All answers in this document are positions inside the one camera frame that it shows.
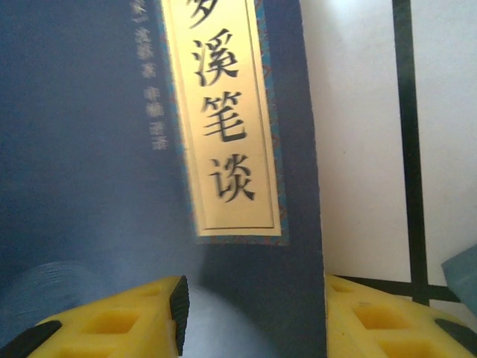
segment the book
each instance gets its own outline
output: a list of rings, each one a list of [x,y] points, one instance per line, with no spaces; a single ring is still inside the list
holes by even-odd
[[[299,1],[0,6],[0,343],[184,274],[185,357],[325,357]]]

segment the white surface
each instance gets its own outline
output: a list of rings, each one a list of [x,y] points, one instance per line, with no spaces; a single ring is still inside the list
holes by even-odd
[[[429,282],[477,243],[477,6],[413,0]]]
[[[457,304],[455,302],[431,301],[431,307],[450,313],[477,332],[477,318],[463,304]]]
[[[302,1],[326,270],[409,281],[391,1]]]
[[[411,3],[429,282],[445,286],[440,265],[477,243],[477,6]],[[391,6],[302,0],[326,270],[409,281]]]

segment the yellow sponge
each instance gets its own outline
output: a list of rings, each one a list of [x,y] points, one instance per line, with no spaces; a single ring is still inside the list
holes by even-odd
[[[475,358],[436,323],[464,326],[450,315],[333,276],[326,296],[329,358]]]
[[[28,358],[177,357],[188,313],[186,278],[168,277],[47,318],[39,326],[54,333],[33,343],[30,355],[17,353],[21,339],[7,349]],[[30,337],[24,334],[25,347],[38,334]]]

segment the teal object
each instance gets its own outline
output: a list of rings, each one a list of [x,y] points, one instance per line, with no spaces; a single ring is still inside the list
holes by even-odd
[[[442,264],[447,286],[477,316],[477,245]]]

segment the black grid line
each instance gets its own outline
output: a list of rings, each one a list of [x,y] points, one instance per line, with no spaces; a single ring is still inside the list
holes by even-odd
[[[429,299],[419,293],[428,292],[429,280],[427,275],[411,0],[393,0],[393,20],[408,219],[409,260],[411,282],[413,287],[416,288],[413,300],[420,304],[429,305]]]
[[[392,295],[406,296],[411,298],[425,298],[426,300],[457,302],[461,301],[454,293],[445,286],[418,286],[411,282],[400,282],[390,280],[376,280],[373,278],[340,276],[346,280],[369,286],[379,291],[391,293]]]

